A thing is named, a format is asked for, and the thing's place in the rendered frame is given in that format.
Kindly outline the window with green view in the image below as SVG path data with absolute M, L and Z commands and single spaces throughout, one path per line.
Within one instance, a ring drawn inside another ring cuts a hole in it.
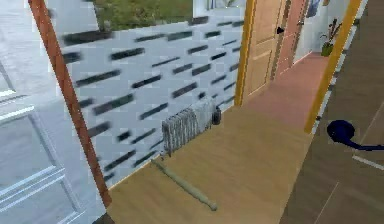
M 193 0 L 90 0 L 101 30 L 128 30 L 188 21 Z

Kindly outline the white panelled room door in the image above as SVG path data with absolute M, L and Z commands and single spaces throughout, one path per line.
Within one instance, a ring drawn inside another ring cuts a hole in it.
M 0 224 L 106 213 L 27 0 L 0 0 Z

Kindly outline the dark brown room door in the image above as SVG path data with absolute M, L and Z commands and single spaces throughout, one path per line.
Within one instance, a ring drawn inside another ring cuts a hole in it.
M 360 151 L 327 134 L 333 120 L 352 140 L 384 145 L 384 0 L 361 0 L 357 27 L 279 224 L 384 224 L 384 151 Z

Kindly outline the pink room door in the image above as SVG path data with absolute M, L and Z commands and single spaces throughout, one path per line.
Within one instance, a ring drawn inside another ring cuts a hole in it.
M 305 12 L 306 1 L 307 0 L 291 0 L 284 38 L 281 43 L 279 60 L 277 63 L 277 76 L 280 76 L 292 65 L 297 37 L 304 24 L 302 18 L 303 13 Z

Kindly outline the green potted house plant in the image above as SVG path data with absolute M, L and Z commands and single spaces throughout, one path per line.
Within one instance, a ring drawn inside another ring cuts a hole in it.
M 322 37 L 326 38 L 326 41 L 322 45 L 321 55 L 323 57 L 328 57 L 333 50 L 333 40 L 337 37 L 341 23 L 338 22 L 337 18 L 334 18 L 332 22 L 328 25 L 328 32 L 326 34 L 322 34 Z

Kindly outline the light wooden room door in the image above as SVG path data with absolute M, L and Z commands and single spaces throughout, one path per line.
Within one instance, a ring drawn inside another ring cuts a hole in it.
M 281 24 L 286 0 L 256 0 L 245 73 L 244 98 L 263 87 L 277 45 L 277 27 Z

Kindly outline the grey ribbed radiator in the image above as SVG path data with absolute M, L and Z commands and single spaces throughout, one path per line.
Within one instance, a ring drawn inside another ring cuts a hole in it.
M 221 122 L 222 111 L 212 98 L 203 99 L 162 122 L 164 151 L 171 156 L 188 142 Z

